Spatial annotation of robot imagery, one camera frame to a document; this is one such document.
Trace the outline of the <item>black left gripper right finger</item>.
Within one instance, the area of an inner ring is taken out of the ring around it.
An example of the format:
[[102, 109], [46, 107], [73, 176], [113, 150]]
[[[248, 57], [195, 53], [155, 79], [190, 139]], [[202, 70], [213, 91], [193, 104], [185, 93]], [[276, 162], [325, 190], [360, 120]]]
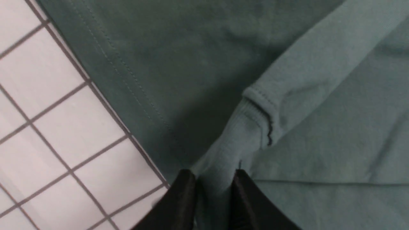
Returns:
[[260, 191], [246, 171], [237, 169], [231, 184], [230, 230], [299, 230]]

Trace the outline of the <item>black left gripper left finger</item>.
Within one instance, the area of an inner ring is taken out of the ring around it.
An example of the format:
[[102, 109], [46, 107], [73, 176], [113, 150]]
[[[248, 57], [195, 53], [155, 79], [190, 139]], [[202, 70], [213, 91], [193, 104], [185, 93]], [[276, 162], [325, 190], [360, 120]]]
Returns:
[[196, 205], [196, 178], [181, 169], [174, 183], [133, 230], [192, 230]]

